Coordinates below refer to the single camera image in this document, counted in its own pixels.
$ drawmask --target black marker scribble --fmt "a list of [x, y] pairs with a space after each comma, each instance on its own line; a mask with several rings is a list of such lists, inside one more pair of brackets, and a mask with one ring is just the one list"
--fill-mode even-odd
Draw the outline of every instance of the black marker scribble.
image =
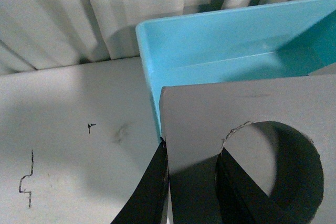
[[89, 123], [88, 124], [88, 129], [89, 129], [89, 134], [91, 133], [91, 127], [96, 125], [96, 123]]
[[29, 203], [28, 203], [28, 208], [31, 207], [31, 203], [32, 203], [32, 191], [26, 191], [26, 189], [24, 189], [23, 191], [21, 190], [21, 185], [22, 185], [22, 181], [26, 178], [26, 177], [30, 177], [31, 175], [33, 175], [33, 170], [34, 170], [34, 152], [33, 150], [31, 151], [32, 153], [32, 159], [31, 159], [31, 168], [30, 168], [30, 174], [29, 175], [25, 175], [21, 178], [20, 180], [20, 185], [19, 185], [19, 193], [21, 194], [29, 194]]

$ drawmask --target circular hole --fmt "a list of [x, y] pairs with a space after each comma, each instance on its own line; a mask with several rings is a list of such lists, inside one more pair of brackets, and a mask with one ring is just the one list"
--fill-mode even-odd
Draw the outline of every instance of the circular hole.
[[323, 170], [312, 142], [278, 122], [235, 132], [224, 147], [282, 210], [308, 223], [323, 199]]

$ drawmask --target gray cardboard panel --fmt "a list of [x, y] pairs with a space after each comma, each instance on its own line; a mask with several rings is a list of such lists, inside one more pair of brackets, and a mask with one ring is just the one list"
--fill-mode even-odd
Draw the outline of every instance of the gray cardboard panel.
[[[222, 139], [241, 125], [266, 121], [288, 125], [313, 142], [323, 168], [324, 195], [311, 223], [334, 223], [336, 76], [166, 87], [160, 113], [174, 223], [182, 223], [183, 212], [197, 215], [194, 223], [209, 223], [209, 214], [212, 223], [220, 223], [213, 180]], [[203, 177], [190, 172], [200, 169], [205, 169]]]

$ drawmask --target white curtain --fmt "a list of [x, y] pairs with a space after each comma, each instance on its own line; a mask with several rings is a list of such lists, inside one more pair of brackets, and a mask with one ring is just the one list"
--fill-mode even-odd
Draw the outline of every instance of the white curtain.
[[151, 18], [290, 0], [0, 0], [0, 74], [139, 55]]

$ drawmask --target blue plastic tray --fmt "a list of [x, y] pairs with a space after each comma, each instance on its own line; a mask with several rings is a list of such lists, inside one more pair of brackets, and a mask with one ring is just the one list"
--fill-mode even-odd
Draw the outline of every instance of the blue plastic tray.
[[336, 0], [153, 19], [136, 28], [158, 123], [163, 86], [305, 76], [336, 62]]

